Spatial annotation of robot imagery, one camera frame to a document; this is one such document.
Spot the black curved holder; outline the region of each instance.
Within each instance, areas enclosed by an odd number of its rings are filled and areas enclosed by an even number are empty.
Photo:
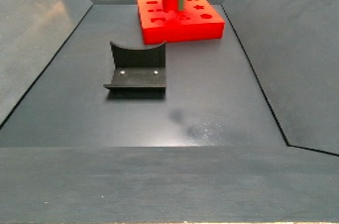
[[[166,89],[166,43],[131,49],[111,42],[115,71],[107,89]]]

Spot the hole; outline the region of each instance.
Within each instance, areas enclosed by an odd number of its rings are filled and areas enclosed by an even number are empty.
[[[203,19],[211,19],[212,18],[212,15],[211,14],[202,14],[200,17]]]
[[[155,23],[156,21],[166,22],[166,18],[152,18],[151,23]]]
[[[196,6],[195,6],[195,9],[196,9],[196,10],[202,10],[202,9],[206,9],[206,7],[204,7],[204,6],[200,6],[200,5],[196,5]]]

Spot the bin floor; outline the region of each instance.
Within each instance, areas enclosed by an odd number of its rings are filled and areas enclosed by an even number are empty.
[[[110,41],[143,47],[136,6],[92,7],[1,130],[0,147],[284,146],[230,24],[220,40],[167,45],[164,98],[108,95]]]

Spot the black plastic part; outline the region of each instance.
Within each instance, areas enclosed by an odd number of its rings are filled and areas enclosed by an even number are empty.
[[[107,89],[166,89],[166,43],[131,49],[111,42],[115,71]]]

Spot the red block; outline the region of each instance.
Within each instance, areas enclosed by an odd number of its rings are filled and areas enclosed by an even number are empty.
[[[162,0],[138,0],[146,45],[219,39],[226,21],[207,0],[186,0],[184,11],[164,12]]]

